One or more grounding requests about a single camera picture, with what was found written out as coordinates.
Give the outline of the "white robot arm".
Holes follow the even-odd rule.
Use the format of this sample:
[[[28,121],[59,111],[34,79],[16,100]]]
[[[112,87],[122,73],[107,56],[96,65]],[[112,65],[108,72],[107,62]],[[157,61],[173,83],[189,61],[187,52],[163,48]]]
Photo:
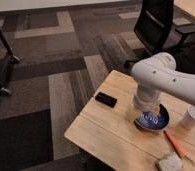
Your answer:
[[[176,70],[176,61],[169,53],[157,53],[135,63],[131,76],[137,83],[134,105],[141,111],[152,110],[161,92],[187,102],[195,118],[195,74]]]

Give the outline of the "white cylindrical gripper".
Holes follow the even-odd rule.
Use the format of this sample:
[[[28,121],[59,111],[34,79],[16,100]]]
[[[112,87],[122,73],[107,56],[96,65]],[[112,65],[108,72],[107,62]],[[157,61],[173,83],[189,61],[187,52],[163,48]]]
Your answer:
[[[135,106],[128,107],[126,112],[128,121],[134,121],[139,116],[140,111],[153,111],[155,116],[160,112],[160,92],[157,90],[139,85],[135,91],[133,102],[138,109]]]

